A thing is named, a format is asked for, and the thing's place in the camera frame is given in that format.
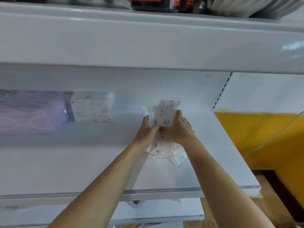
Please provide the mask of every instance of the hand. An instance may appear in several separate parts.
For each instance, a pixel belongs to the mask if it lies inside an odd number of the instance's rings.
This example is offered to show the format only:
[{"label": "hand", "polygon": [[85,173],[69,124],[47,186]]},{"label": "hand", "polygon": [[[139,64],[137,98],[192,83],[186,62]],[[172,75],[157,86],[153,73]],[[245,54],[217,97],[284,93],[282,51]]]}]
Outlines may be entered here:
[{"label": "hand", "polygon": [[141,154],[151,145],[153,142],[156,133],[159,130],[159,125],[154,125],[151,128],[149,127],[148,116],[143,118],[141,127],[139,128],[132,145],[139,151]]},{"label": "hand", "polygon": [[194,131],[187,119],[183,118],[181,110],[177,110],[172,126],[161,126],[160,132],[168,135],[173,141],[182,146],[191,138],[194,138]]}]

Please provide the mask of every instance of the white wire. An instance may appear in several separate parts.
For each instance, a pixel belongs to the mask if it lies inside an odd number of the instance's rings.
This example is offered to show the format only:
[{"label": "white wire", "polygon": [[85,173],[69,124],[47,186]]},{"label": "white wire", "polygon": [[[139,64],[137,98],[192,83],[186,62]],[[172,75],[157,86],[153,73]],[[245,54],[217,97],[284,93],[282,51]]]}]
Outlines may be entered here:
[{"label": "white wire", "polygon": [[252,151],[250,151],[249,153],[246,153],[243,157],[247,157],[248,155],[252,154],[253,152],[256,152],[257,150],[261,149],[269,140],[271,140],[272,138],[274,138],[275,136],[281,134],[284,132],[284,130],[287,129],[288,126],[290,126],[290,124],[295,120],[297,119],[298,116],[300,116],[301,114],[303,114],[304,111],[302,111],[301,113],[297,114],[290,122],[288,122],[288,124],[279,132],[271,135],[270,137],[268,137],[265,141],[262,142],[262,144],[257,148],[257,149],[254,149]]}]

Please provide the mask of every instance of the forearm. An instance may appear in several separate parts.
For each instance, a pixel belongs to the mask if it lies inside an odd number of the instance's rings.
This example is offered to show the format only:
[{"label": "forearm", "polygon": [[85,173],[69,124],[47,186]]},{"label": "forearm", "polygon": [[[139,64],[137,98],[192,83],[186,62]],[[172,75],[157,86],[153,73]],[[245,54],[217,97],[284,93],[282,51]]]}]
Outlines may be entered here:
[{"label": "forearm", "polygon": [[197,138],[183,146],[220,228],[274,227]]},{"label": "forearm", "polygon": [[133,145],[128,146],[49,228],[106,227],[141,153]]}]

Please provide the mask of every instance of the yellow wall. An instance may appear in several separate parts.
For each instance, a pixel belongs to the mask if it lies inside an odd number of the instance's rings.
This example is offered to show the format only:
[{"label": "yellow wall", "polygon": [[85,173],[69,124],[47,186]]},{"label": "yellow wall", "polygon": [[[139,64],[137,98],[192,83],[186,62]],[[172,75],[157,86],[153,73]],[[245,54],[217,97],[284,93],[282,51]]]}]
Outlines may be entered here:
[{"label": "yellow wall", "polygon": [[[258,148],[295,117],[268,113],[215,112],[215,115],[242,155]],[[251,169],[274,169],[304,206],[304,116],[298,117],[260,150],[245,157],[245,161]]]}]

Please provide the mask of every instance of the purple package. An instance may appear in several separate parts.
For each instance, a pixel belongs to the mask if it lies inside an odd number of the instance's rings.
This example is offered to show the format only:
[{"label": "purple package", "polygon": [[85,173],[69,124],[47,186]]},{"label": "purple package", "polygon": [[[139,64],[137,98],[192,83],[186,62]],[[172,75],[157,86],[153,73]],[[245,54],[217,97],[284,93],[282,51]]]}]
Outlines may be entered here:
[{"label": "purple package", "polygon": [[66,121],[65,96],[59,92],[18,91],[0,105],[0,133],[52,133]]}]

